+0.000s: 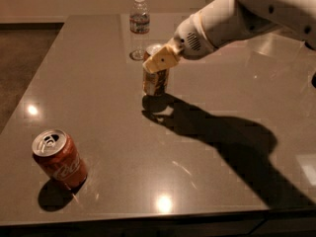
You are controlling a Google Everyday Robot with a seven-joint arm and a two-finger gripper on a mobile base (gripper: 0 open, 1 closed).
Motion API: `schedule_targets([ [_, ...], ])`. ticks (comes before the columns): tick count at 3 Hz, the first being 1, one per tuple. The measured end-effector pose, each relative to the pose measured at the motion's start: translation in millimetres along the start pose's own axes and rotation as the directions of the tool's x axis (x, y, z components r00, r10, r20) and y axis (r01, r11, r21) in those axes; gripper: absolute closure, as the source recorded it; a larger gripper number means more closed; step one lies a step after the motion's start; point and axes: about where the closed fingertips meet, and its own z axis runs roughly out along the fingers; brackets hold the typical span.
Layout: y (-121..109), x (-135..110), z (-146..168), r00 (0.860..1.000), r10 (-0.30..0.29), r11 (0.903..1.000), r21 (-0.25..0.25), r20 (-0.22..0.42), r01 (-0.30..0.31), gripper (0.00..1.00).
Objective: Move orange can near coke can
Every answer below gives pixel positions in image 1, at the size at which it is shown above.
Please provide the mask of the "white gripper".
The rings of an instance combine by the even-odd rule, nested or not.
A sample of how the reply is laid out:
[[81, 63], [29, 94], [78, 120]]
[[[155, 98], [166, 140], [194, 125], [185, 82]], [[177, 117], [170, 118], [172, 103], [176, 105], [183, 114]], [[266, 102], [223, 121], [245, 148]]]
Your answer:
[[181, 22], [168, 44], [151, 44], [145, 50], [143, 68], [148, 73], [157, 73], [175, 67], [181, 57], [187, 60], [199, 60], [217, 48], [208, 39], [201, 11], [191, 14]]

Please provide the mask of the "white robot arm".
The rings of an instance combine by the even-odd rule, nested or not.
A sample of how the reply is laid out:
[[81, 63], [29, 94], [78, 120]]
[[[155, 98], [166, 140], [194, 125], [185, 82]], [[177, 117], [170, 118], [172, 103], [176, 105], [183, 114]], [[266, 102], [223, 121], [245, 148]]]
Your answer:
[[149, 73], [202, 59], [236, 40], [286, 27], [316, 47], [316, 0], [214, 0], [181, 22], [173, 37], [143, 63]]

